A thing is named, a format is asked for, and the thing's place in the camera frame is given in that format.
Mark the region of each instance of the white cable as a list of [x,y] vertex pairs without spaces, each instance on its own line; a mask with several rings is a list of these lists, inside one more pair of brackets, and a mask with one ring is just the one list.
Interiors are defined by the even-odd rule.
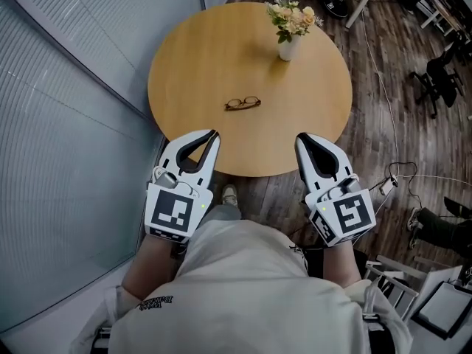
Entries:
[[462,182],[463,184],[466,184],[470,187],[472,187],[472,184],[469,184],[468,182],[465,182],[465,181],[462,181],[462,180],[458,180],[456,178],[449,178],[449,177],[441,177],[441,176],[427,176],[427,175],[410,175],[410,176],[398,176],[398,177],[403,177],[403,178],[411,178],[411,177],[432,177],[432,178],[443,178],[445,180],[449,180],[449,181],[457,181],[457,182]]
[[387,198],[389,197],[390,194],[392,194],[392,190],[391,189],[389,191],[389,193],[385,196],[385,199],[383,200],[383,202],[381,203],[381,205],[378,207],[377,211],[375,211],[375,216],[377,216],[378,212],[380,211],[380,209],[382,208],[382,206],[384,205],[385,201],[387,200]]
[[400,165],[399,165],[398,163],[399,163],[400,161],[399,161],[399,159],[398,159],[397,129],[396,129],[396,127],[395,127],[395,120],[394,120],[394,118],[393,118],[392,104],[390,103],[389,96],[388,96],[387,93],[386,93],[384,81],[382,80],[381,74],[380,74],[380,72],[378,71],[377,64],[375,64],[374,56],[372,55],[372,50],[370,49],[369,40],[367,39],[366,21],[364,20],[364,11],[363,11],[363,10],[361,11],[361,14],[362,14],[362,24],[363,24],[363,27],[364,27],[364,35],[365,35],[365,37],[366,37],[366,44],[367,44],[367,48],[369,49],[370,58],[372,59],[372,63],[374,64],[375,70],[376,70],[376,72],[377,72],[378,79],[380,80],[380,82],[381,82],[381,84],[382,84],[383,92],[385,93],[386,101],[387,101],[388,104],[389,104],[390,117],[392,118],[392,125],[393,125],[393,135],[394,135],[394,137],[395,137],[395,151],[396,151],[396,153],[397,153],[397,174],[399,175],[399,174],[400,174]]
[[[393,190],[394,190],[394,189],[391,189],[391,190],[389,191],[389,193],[385,196],[385,199],[383,200],[383,202],[381,203],[381,205],[378,207],[377,211],[375,211],[375,216],[377,216],[378,212],[381,210],[382,206],[385,204],[385,202],[386,202],[387,198],[389,197],[389,195],[392,194],[392,191],[393,191]],[[355,245],[355,243],[357,243],[357,241],[358,241],[362,236],[364,236],[364,235],[365,235],[366,233],[368,233],[368,232],[370,232],[370,230],[369,230],[369,231],[365,231],[361,236],[359,236],[358,238],[356,238],[355,241],[354,241],[354,243],[353,243],[353,246]]]

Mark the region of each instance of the round wooden table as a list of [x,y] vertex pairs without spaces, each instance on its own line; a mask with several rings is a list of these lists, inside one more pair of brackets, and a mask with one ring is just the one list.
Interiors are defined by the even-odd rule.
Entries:
[[[341,53],[312,27],[294,59],[284,62],[277,30],[261,3],[213,7],[178,25],[156,53],[147,83],[164,135],[172,140],[215,129],[221,135],[215,169],[250,177],[297,169],[294,143],[300,132],[335,142],[353,98]],[[262,104],[224,110],[229,100],[247,96]]]

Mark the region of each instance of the strap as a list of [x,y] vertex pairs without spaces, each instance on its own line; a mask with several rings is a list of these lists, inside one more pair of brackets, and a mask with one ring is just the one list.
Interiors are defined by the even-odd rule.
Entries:
[[376,313],[363,313],[362,319],[369,333],[372,354],[395,354],[395,343],[389,328],[381,322]]

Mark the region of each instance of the eyeglasses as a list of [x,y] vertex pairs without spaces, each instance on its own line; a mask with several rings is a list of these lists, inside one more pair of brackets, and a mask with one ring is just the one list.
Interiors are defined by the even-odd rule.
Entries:
[[250,108],[255,108],[262,103],[256,96],[249,96],[241,101],[239,98],[234,98],[233,100],[228,101],[225,106],[224,110],[226,111],[233,111],[233,110],[246,110]]

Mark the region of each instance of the floor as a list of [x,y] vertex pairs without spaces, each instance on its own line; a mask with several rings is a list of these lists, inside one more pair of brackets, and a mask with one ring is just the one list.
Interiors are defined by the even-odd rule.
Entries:
[[[369,57],[362,18],[359,16],[348,30],[343,21],[328,17],[316,0],[299,1],[303,7],[312,6],[325,19],[322,29],[339,48],[350,70],[353,107],[336,144],[349,156],[361,183],[371,187],[384,177],[386,166],[396,161],[396,154],[389,105]],[[472,122],[467,119],[472,114],[471,68],[455,59],[450,64],[451,71],[455,67],[462,77],[465,96],[458,97],[452,108],[447,108],[440,100],[438,117],[431,119],[429,100],[415,105],[415,98],[422,89],[417,80],[412,81],[407,75],[413,70],[424,73],[426,62],[439,56],[448,42],[433,26],[420,28],[420,22],[425,19],[422,13],[408,14],[393,0],[371,0],[364,9],[364,16],[369,44],[392,104],[400,161],[415,162],[420,175],[445,176],[472,183]],[[403,175],[411,175],[413,170],[411,165],[400,166]],[[356,248],[371,258],[383,254],[405,264],[411,264],[415,255],[449,265],[462,263],[453,251],[427,243],[421,243],[412,251],[407,249],[406,221],[412,207],[418,207],[419,202],[409,194],[409,178],[400,180],[400,186],[380,208],[377,226],[356,243]],[[213,185],[215,195],[219,195],[227,183],[237,187],[243,218],[279,229],[299,245],[314,243],[316,234],[307,224],[300,206],[305,197],[305,185],[298,171],[266,178],[217,173]],[[472,206],[472,187],[459,182],[414,178],[411,189],[420,196],[424,207],[439,215],[450,215],[443,206],[445,195]],[[376,210],[384,197],[378,190],[373,190],[371,195]]]

